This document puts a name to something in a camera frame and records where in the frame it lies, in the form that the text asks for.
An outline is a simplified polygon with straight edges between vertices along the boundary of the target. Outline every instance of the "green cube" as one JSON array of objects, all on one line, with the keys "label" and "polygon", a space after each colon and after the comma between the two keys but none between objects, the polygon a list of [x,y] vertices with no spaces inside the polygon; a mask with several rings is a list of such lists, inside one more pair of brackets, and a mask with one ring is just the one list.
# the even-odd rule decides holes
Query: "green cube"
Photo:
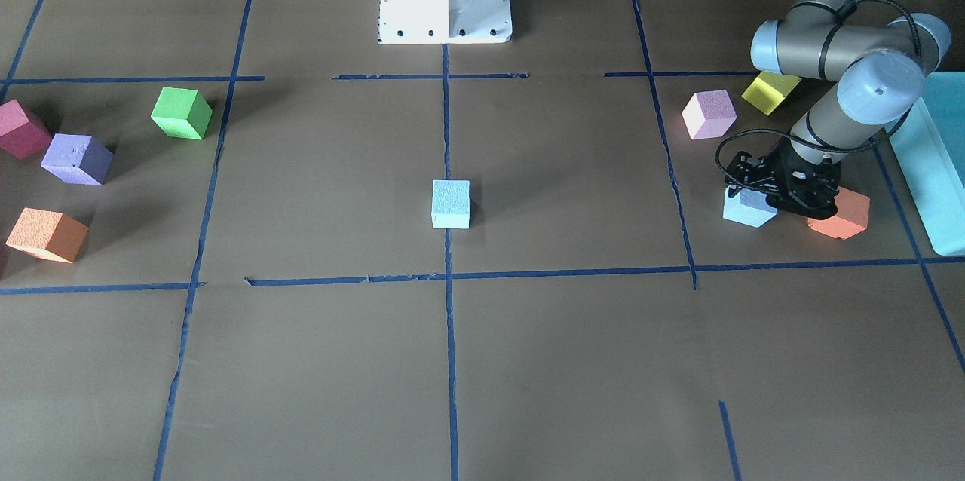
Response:
[{"label": "green cube", "polygon": [[211,107],[194,89],[161,89],[151,119],[172,138],[201,140],[211,121]]}]

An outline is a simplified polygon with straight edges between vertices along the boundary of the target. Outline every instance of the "orange cube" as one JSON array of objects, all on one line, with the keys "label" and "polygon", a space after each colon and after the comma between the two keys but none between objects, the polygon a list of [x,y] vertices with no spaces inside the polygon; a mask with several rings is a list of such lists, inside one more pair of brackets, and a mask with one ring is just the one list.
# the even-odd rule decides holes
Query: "orange cube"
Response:
[{"label": "orange cube", "polygon": [[853,190],[838,188],[835,205],[838,206],[837,216],[824,220],[808,219],[807,227],[810,230],[826,234],[826,236],[840,238],[840,240],[847,240],[849,237],[858,234],[859,231],[868,228],[868,211],[872,205],[871,198],[860,195]]},{"label": "orange cube", "polygon": [[73,262],[86,237],[87,227],[72,217],[24,207],[7,245],[38,259]]}]

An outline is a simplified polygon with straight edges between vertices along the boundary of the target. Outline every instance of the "light blue joint cap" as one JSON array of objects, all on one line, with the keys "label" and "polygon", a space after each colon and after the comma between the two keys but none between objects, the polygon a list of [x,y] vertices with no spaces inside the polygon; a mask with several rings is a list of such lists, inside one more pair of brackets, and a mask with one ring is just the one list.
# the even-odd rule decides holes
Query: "light blue joint cap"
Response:
[{"label": "light blue joint cap", "polygon": [[778,25],[781,21],[764,21],[754,33],[751,41],[751,62],[754,68],[763,72],[783,75],[778,62]]},{"label": "light blue joint cap", "polygon": [[[938,45],[938,63],[941,64],[942,59],[945,58],[945,53],[948,53],[948,49],[951,47],[951,31],[948,30],[948,25],[945,25],[945,21],[939,20],[932,14],[914,13],[911,14],[911,18],[914,20],[914,24],[926,30],[935,44]],[[888,23],[888,26],[896,23],[907,23],[907,21],[904,17],[899,17],[897,20]]]},{"label": "light blue joint cap", "polygon": [[924,93],[924,72],[913,59],[885,49],[849,66],[838,82],[838,104],[861,124],[886,124]]}]

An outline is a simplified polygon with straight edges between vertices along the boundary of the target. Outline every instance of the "robotic arm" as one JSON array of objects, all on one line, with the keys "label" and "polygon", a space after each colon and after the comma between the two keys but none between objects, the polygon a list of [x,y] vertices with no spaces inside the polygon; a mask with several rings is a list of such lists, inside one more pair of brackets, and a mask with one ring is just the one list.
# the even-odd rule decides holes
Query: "robotic arm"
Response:
[{"label": "robotic arm", "polygon": [[[885,27],[844,25],[862,2],[889,4],[902,13]],[[924,76],[937,68],[951,45],[944,22],[929,14],[908,14],[890,0],[795,0],[783,21],[766,21],[751,44],[761,71],[836,81],[790,133],[748,130],[717,150],[734,196],[742,188],[765,192],[770,206],[815,219],[837,213],[834,198],[841,159],[883,142],[900,127],[924,92]],[[866,142],[885,124],[890,133]],[[755,133],[782,140],[763,158],[738,152],[725,169],[724,145]]]}]

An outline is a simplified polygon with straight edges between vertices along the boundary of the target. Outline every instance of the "light pink cube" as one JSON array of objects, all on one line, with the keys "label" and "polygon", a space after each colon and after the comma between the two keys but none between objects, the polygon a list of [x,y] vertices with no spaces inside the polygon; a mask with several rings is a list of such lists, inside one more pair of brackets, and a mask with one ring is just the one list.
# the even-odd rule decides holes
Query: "light pink cube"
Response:
[{"label": "light pink cube", "polygon": [[691,140],[723,136],[734,121],[737,121],[737,112],[724,89],[694,93],[683,108],[683,123]]},{"label": "light pink cube", "polygon": [[24,159],[45,150],[51,139],[41,119],[16,100],[0,106],[0,149]]}]

